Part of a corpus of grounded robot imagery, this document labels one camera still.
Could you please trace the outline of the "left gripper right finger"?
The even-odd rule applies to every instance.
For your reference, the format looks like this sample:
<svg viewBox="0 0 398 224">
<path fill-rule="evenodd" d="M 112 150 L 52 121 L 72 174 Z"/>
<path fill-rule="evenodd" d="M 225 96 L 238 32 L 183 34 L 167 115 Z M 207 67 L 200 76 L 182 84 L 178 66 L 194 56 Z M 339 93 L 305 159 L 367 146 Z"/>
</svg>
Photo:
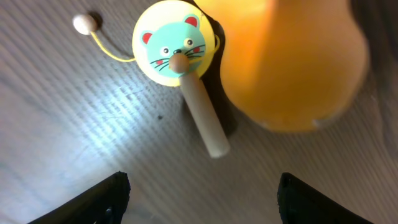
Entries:
<svg viewBox="0 0 398 224">
<path fill-rule="evenodd" d="M 280 177 L 277 204 L 283 224 L 372 224 L 289 172 Z"/>
</svg>

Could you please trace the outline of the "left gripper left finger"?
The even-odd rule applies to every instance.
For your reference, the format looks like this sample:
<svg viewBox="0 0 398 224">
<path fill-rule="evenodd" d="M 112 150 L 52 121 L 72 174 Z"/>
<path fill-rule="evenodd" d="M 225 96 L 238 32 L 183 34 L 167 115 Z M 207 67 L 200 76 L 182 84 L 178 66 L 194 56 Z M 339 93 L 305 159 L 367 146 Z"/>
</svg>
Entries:
<svg viewBox="0 0 398 224">
<path fill-rule="evenodd" d="M 120 224 L 130 191 L 127 174 L 119 171 L 29 224 Z"/>
</svg>

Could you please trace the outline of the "orange dinosaur toy figure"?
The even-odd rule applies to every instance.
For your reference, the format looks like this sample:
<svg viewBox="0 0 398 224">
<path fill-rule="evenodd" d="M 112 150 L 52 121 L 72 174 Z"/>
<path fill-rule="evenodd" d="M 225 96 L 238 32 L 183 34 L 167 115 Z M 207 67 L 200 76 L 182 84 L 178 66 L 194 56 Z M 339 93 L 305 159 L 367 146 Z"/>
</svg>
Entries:
<svg viewBox="0 0 398 224">
<path fill-rule="evenodd" d="M 352 104 L 369 53 L 349 0 L 197 5 L 224 31 L 220 77 L 226 96 L 262 127 L 318 129 Z"/>
</svg>

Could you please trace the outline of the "wooden mouse rattle drum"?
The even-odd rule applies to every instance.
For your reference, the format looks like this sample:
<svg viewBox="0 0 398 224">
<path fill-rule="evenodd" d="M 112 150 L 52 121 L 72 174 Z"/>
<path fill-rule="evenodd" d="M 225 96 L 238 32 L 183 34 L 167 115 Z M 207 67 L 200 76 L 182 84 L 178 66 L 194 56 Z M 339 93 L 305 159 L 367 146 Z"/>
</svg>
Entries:
<svg viewBox="0 0 398 224">
<path fill-rule="evenodd" d="M 77 32 L 88 35 L 107 56 L 136 62 L 152 81 L 180 88 L 206 149 L 213 159 L 229 153 L 223 131 L 201 77 L 220 47 L 220 38 L 205 14 L 186 1 L 159 1 L 146 9 L 132 33 L 133 58 L 112 54 L 100 41 L 99 22 L 89 13 L 72 19 Z"/>
</svg>

